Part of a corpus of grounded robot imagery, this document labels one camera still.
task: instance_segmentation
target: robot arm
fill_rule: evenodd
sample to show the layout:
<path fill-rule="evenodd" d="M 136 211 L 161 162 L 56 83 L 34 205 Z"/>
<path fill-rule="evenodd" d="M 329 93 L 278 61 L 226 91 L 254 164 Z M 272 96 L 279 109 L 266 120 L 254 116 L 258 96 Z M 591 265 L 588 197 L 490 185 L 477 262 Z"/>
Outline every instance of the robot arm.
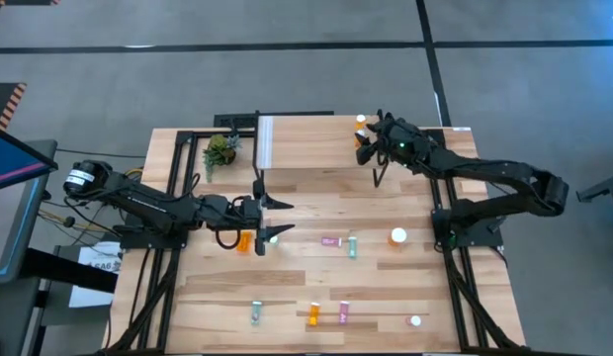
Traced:
<path fill-rule="evenodd" d="M 293 206 L 271 199 L 261 181 L 254 182 L 254 198 L 243 196 L 230 202 L 220 195 L 194 197 L 192 192 L 175 198 L 113 171 L 106 162 L 85 160 L 74 163 L 63 189 L 70 199 L 100 201 L 122 209 L 140 218 L 147 232 L 166 238 L 185 230 L 199 229 L 205 223 L 217 233 L 219 244 L 231 249 L 237 242 L 233 246 L 223 245 L 219 240 L 220 231 L 255 229 L 258 255 L 265 253 L 264 242 L 293 227 L 292 224 L 262 226 L 262 208 L 290 209 Z M 116 226 L 116 230 L 124 234 L 125 229 Z"/>
<path fill-rule="evenodd" d="M 431 179 L 463 177 L 510 186 L 516 193 L 479 203 L 458 201 L 452 207 L 451 220 L 464 225 L 480 219 L 528 212 L 536 216 L 553 217 L 564 211 L 568 184 L 548 171 L 526 163 L 509 160 L 467 158 L 442 147 L 427 133 L 407 123 L 395 120 L 388 113 L 382 120 L 367 128 L 376 134 L 371 143 L 357 134 L 361 146 L 357 161 L 366 164 L 377 153 L 397 162 L 413 174 L 422 173 Z"/>

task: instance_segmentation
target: plant pot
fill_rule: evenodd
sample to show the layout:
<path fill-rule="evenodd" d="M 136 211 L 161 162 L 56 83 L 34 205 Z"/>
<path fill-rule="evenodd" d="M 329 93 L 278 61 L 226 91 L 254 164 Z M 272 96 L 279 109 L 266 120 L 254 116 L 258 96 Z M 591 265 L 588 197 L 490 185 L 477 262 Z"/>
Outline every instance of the plant pot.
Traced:
<path fill-rule="evenodd" d="M 231 164 L 234 161 L 234 159 L 236 159 L 236 151 L 234 152 L 234 156 L 232 156 L 232 157 L 227 159 L 227 164 L 226 165 Z"/>

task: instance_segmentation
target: floor line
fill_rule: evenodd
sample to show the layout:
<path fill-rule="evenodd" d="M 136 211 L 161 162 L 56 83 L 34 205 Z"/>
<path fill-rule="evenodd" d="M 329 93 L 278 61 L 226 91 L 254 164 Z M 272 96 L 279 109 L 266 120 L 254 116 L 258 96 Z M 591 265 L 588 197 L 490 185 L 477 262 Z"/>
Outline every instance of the floor line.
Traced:
<path fill-rule="evenodd" d="M 156 53 L 249 50 L 305 50 L 305 49 L 404 49 L 423 48 L 422 42 L 313 42 L 276 44 L 161 44 L 161 45 L 105 45 L 0 47 L 0 54 L 73 54 L 73 53 Z"/>
<path fill-rule="evenodd" d="M 436 57 L 434 41 L 432 40 L 432 31 L 429 26 L 429 17 L 427 16 L 425 2 L 423 0 L 416 0 L 416 7 L 418 9 L 418 18 L 423 32 L 423 43 L 425 44 L 425 54 L 427 55 L 429 73 L 432 78 L 432 87 L 434 88 L 434 96 L 436 98 L 438 123 L 442 127 L 450 127 L 452 125 L 452 120 L 450 119 L 449 110 L 447 109 L 445 88 L 443 87 L 441 71 L 438 67 L 438 58 Z"/>
<path fill-rule="evenodd" d="M 436 48 L 557 48 L 613 46 L 613 40 L 436 42 Z"/>

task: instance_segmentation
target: wood plank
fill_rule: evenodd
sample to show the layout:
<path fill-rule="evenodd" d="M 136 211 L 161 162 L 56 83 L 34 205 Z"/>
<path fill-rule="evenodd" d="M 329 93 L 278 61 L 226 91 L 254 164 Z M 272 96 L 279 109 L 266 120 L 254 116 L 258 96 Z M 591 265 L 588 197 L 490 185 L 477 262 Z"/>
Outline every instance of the wood plank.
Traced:
<path fill-rule="evenodd" d="M 144 184 L 165 190 L 176 132 L 153 131 Z M 448 147 L 458 153 L 477 155 L 471 131 L 446 129 L 445 136 Z M 308 139 L 307 134 L 300 137 Z M 204 140 L 195 171 L 205 174 L 203 148 Z M 253 140 L 244 138 L 234 164 L 220 167 L 213 183 L 203 177 L 194 193 L 250 194 L 252 149 Z M 253 253 L 253 244 L 249 253 L 225 251 L 212 232 L 204 228 L 191 232 L 181 254 L 167 353 L 458 350 L 445 267 L 433 249 L 427 179 L 396 165 L 389 167 L 379 189 L 372 186 L 372 172 L 365 169 L 279 169 L 265 176 L 275 199 L 296 205 L 292 210 L 266 212 L 265 220 L 297 227 L 281 234 L 279 245 L 268 246 L 264 257 Z M 182 181 L 183 169 L 178 191 Z M 456 180 L 456 188 L 462 198 L 486 196 L 484 183 Z M 394 227 L 407 231 L 408 241 L 401 248 L 387 243 Z M 358 239 L 357 259 L 348 257 L 349 236 Z M 342 246 L 322 246 L 323 237 L 340 237 Z M 221 238 L 230 242 L 235 234 L 224 233 Z M 509 337 L 523 343 L 503 262 L 488 248 L 472 248 L 471 255 L 483 305 Z M 128 325 L 142 257 L 143 251 L 130 251 L 123 260 L 112 306 L 114 340 Z M 152 256 L 137 309 L 143 305 L 151 262 Z M 250 323 L 252 301 L 263 303 L 257 326 Z M 350 302 L 347 325 L 338 324 L 340 301 Z M 311 302 L 321 304 L 319 327 L 307 326 Z M 467 306 L 465 313 L 475 344 Z M 412 315 L 421 316 L 420 327 L 405 323 Z M 153 341 L 158 325 L 155 317 Z"/>

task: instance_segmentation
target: orange and black striped barrier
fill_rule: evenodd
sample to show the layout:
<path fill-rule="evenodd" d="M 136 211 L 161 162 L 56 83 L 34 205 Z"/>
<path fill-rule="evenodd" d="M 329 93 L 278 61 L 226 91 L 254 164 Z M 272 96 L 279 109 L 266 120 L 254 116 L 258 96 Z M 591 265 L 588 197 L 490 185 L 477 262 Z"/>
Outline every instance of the orange and black striped barrier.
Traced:
<path fill-rule="evenodd" d="M 26 91 L 25 83 L 0 83 L 0 130 L 6 131 Z"/>

